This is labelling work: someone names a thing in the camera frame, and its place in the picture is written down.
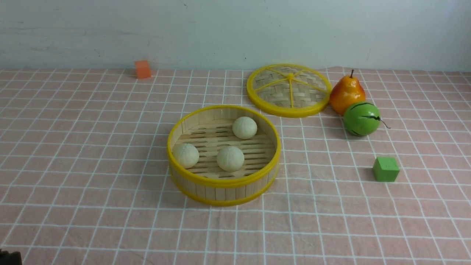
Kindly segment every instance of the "orange block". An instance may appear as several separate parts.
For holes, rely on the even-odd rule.
[[[136,66],[136,74],[138,79],[149,78],[150,75],[150,66],[147,60],[136,61],[134,62]]]

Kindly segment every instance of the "yellow rim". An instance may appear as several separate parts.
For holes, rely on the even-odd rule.
[[[172,150],[171,150],[171,139],[172,139],[172,135],[175,132],[175,130],[179,129],[179,125],[182,122],[184,122],[188,117],[196,115],[200,112],[203,112],[203,111],[206,111],[206,110],[209,110],[209,109],[214,109],[214,108],[237,108],[237,109],[241,109],[241,110],[244,110],[244,111],[247,111],[247,112],[250,112],[250,113],[256,115],[257,117],[263,119],[265,122],[268,123],[270,128],[275,133],[276,151],[275,151],[275,155],[273,156],[271,161],[266,166],[264,166],[259,171],[255,172],[251,175],[248,175],[246,177],[240,178],[240,179],[217,180],[217,179],[208,179],[208,178],[196,175],[196,174],[186,170],[184,167],[182,167],[175,160],[175,157],[173,157]],[[275,126],[271,123],[271,121],[269,121],[266,117],[264,117],[260,113],[257,113],[255,111],[249,109],[249,108],[244,108],[244,107],[236,106],[236,105],[215,105],[215,106],[205,107],[205,108],[199,109],[197,111],[194,111],[194,112],[186,115],[185,117],[183,117],[181,120],[179,120],[177,122],[177,124],[175,124],[175,126],[170,131],[169,137],[167,139],[167,156],[169,158],[170,164],[174,167],[174,169],[177,171],[177,173],[180,174],[182,177],[188,179],[189,181],[193,182],[193,183],[200,184],[200,185],[203,185],[203,186],[209,186],[209,187],[213,187],[213,188],[232,188],[232,187],[235,187],[235,186],[247,185],[249,183],[257,181],[258,179],[260,179],[260,178],[264,177],[266,174],[268,174],[269,171],[273,167],[275,167],[276,164],[278,164],[278,161],[280,159],[280,154],[281,154],[280,137],[278,136],[278,131],[276,130]]]
[[[246,203],[246,202],[249,202],[251,200],[254,200],[254,199],[258,198],[260,195],[262,195],[264,192],[266,192],[271,187],[271,185],[275,181],[276,176],[278,175],[278,170],[279,170],[279,168],[276,170],[275,175],[273,176],[273,178],[268,182],[268,184],[265,187],[263,187],[263,189],[261,189],[260,191],[254,193],[253,195],[250,195],[250,196],[245,197],[243,199],[237,199],[237,200],[209,200],[209,199],[200,198],[200,197],[195,196],[194,194],[188,192],[185,188],[183,188],[183,186],[180,185],[180,183],[178,183],[178,181],[175,179],[175,176],[173,174],[170,174],[170,176],[172,177],[172,180],[173,180],[173,183],[175,184],[175,186],[177,186],[177,188],[183,194],[190,197],[191,199],[193,199],[195,201],[198,201],[198,202],[201,202],[203,204],[208,204],[208,205],[212,205],[212,206],[228,207],[228,206],[240,205],[240,204],[243,204],[243,203]]]
[[[283,74],[283,73],[280,73],[276,70],[273,70],[273,69],[270,69],[272,67],[275,67],[275,66],[290,66],[290,67],[295,67],[295,68],[301,68],[302,70],[293,74],[292,76],[288,77],[287,75]],[[278,73],[280,75],[283,75],[285,76],[286,78],[284,79],[281,79],[281,80],[278,80],[276,82],[272,82],[270,84],[267,84],[267,85],[264,85],[263,87],[261,88],[264,88],[264,87],[267,87],[267,86],[270,86],[272,85],[273,83],[277,83],[277,82],[281,82],[281,81],[285,81],[285,80],[288,80],[289,81],[289,85],[290,85],[290,94],[291,94],[291,108],[282,108],[282,107],[279,107],[279,106],[276,106],[276,105],[273,105],[273,104],[270,104],[264,100],[262,100],[256,93],[256,90],[253,89],[252,87],[252,83],[253,83],[253,79],[262,71],[265,71],[265,70],[270,70],[272,72],[275,72],[275,73]],[[310,106],[310,107],[307,107],[307,108],[293,108],[293,97],[292,97],[292,78],[296,77],[297,75],[299,75],[300,73],[302,72],[306,72],[306,71],[309,71],[309,72],[312,72],[312,73],[315,73],[316,75],[318,75],[322,81],[324,81],[326,87],[327,87],[327,92],[326,92],[326,95],[325,95],[325,98],[320,101],[319,103],[313,105],[313,106]],[[304,83],[303,81],[301,80],[296,80],[296,82],[299,82],[299,83],[302,83],[304,85],[307,85],[307,86],[310,86],[312,87],[313,89],[316,89],[316,90],[319,90],[318,87],[315,87],[313,85],[310,85],[310,84],[307,84],[307,83]],[[311,116],[311,115],[315,115],[319,112],[321,112],[325,107],[327,107],[327,105],[329,104],[329,95],[332,91],[332,86],[329,82],[329,80],[321,73],[319,73],[318,71],[316,70],[313,70],[311,68],[308,68],[308,67],[305,67],[305,66],[300,66],[300,65],[294,65],[294,64],[274,64],[274,65],[269,65],[269,66],[265,66],[265,67],[262,67],[258,70],[256,70],[255,72],[253,72],[250,76],[249,76],[249,79],[247,80],[247,95],[249,96],[250,100],[252,101],[252,103],[254,105],[256,105],[258,108],[260,108],[261,110],[265,111],[266,113],[269,113],[269,114],[272,114],[272,115],[276,115],[276,116],[281,116],[281,117],[286,117],[286,118],[302,118],[302,117],[307,117],[307,116]]]

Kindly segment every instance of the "wall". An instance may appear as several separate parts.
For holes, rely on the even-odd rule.
[[[0,66],[471,71],[470,0],[0,0]]]

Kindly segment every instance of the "steamer basket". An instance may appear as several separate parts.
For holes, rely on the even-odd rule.
[[[257,123],[257,134],[242,140],[232,133],[232,123],[247,116]],[[198,163],[184,169],[175,160],[173,147],[193,144],[200,153]],[[241,169],[226,172],[219,168],[216,156],[223,147],[240,148],[245,161]],[[264,193],[279,168],[281,141],[273,124],[261,114],[240,106],[218,105],[202,108],[181,119],[171,130],[167,155],[175,185],[188,197],[214,206],[233,206]]]
[[[325,76],[292,64],[262,67],[247,80],[247,95],[254,105],[287,118],[319,113],[329,104],[331,91],[332,86]]]

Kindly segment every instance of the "green cube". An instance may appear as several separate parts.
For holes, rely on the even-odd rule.
[[[394,157],[377,157],[374,162],[373,173],[378,182],[395,182],[399,171]]]

